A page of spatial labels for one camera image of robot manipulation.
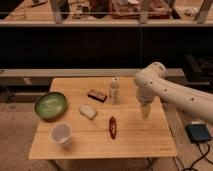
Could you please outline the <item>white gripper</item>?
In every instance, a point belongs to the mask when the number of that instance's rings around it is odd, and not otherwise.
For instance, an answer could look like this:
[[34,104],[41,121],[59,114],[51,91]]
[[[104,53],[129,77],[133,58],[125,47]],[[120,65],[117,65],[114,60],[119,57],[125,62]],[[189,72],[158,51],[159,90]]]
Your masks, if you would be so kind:
[[154,100],[154,94],[149,90],[142,90],[138,89],[136,91],[136,97],[138,101],[140,102],[141,106],[141,115],[143,119],[146,119],[149,117],[151,106],[150,103]]

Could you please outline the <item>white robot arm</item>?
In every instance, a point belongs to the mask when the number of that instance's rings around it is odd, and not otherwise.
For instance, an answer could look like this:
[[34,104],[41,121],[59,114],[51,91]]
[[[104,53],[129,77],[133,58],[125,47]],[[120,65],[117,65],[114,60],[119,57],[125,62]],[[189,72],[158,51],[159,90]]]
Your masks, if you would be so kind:
[[134,76],[136,97],[143,113],[150,111],[155,96],[173,103],[177,108],[213,125],[213,94],[165,80],[166,68],[153,62]]

